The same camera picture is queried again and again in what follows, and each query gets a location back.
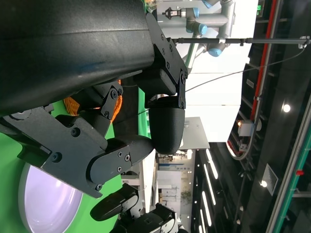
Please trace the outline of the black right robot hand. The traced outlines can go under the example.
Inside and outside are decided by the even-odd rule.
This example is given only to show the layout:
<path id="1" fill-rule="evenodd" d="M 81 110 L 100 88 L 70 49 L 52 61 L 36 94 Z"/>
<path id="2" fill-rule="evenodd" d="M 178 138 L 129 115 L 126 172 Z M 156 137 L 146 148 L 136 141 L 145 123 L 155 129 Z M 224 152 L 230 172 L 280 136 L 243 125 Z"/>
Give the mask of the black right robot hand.
<path id="1" fill-rule="evenodd" d="M 139 191 L 123 184 L 122 188 L 97 203 L 90 211 L 95 221 L 105 221 L 119 215 L 112 233 L 186 233 L 177 221 L 177 212 L 157 203 L 155 209 L 141 213 L 142 202 Z"/>

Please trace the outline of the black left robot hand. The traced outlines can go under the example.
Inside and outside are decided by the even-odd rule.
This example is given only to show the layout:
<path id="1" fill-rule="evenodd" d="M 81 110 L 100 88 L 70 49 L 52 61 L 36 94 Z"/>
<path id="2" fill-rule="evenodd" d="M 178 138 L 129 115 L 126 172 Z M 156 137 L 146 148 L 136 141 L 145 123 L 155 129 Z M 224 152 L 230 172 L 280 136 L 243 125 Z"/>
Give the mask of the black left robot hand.
<path id="1" fill-rule="evenodd" d="M 3 0 L 0 131 L 18 157 L 83 193 L 179 149 L 187 68 L 140 0 Z M 105 139 L 118 80 L 145 93 L 151 137 Z"/>

